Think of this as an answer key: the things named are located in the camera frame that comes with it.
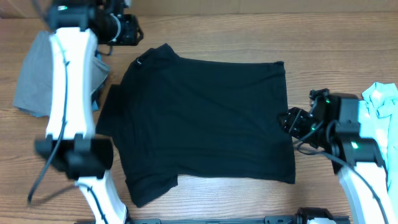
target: brown floor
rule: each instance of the brown floor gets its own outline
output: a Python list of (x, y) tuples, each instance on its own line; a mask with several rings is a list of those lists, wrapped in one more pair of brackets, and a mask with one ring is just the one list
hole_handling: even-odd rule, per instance
[[(137, 56), (165, 42), (188, 58), (285, 61), (290, 107), (308, 109), (311, 88), (360, 95), (376, 81), (398, 83), (398, 13), (171, 16), (139, 20), (146, 35), (142, 43), (138, 47), (116, 47), (114, 55), (104, 59), (112, 68), (109, 83), (119, 83)], [(19, 112), (12, 107), (12, 99), (23, 58), (40, 29), (43, 25), (39, 20), (0, 21), (0, 223), (73, 223), (93, 218), (77, 189), (39, 203), (73, 184), (53, 169), (35, 194), (35, 206), (26, 204), (30, 186), (44, 164), (34, 154), (33, 141), (44, 137), (47, 118)], [(183, 175), (178, 187), (137, 209), (129, 199), (116, 149), (115, 155), (113, 177), (133, 218), (256, 218), (293, 214), (299, 207), (324, 207), (335, 215), (350, 214), (330, 162), (321, 157), (296, 154), (295, 185)]]

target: gray cloth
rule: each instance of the gray cloth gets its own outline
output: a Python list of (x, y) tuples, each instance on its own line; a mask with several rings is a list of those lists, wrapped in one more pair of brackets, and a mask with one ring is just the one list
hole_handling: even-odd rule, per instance
[[(40, 31), (33, 41), (19, 74), (13, 105), (34, 116), (50, 116), (52, 104), (52, 50), (49, 32)], [(98, 90), (109, 73), (109, 67), (93, 57), (91, 94)]]

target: black fabric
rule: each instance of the black fabric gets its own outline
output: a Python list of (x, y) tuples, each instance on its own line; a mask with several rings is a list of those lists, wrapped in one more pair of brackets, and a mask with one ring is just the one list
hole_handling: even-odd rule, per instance
[(111, 87), (96, 130), (113, 138), (141, 207), (178, 174), (294, 184), (292, 139), (277, 120), (287, 110), (283, 62), (192, 60), (165, 44)]

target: teal cloth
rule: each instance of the teal cloth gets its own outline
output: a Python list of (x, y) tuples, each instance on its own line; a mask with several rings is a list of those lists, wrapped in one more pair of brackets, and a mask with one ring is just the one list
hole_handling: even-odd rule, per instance
[(398, 90), (394, 83), (373, 83), (359, 102), (361, 137), (374, 138), (386, 162), (388, 195), (398, 217)]

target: light blue fabric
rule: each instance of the light blue fabric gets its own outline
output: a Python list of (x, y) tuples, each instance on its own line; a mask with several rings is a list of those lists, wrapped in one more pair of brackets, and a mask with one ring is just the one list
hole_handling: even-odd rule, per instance
[(388, 194), (398, 217), (398, 90), (395, 84), (373, 83), (359, 102), (360, 136), (379, 144), (388, 173)]

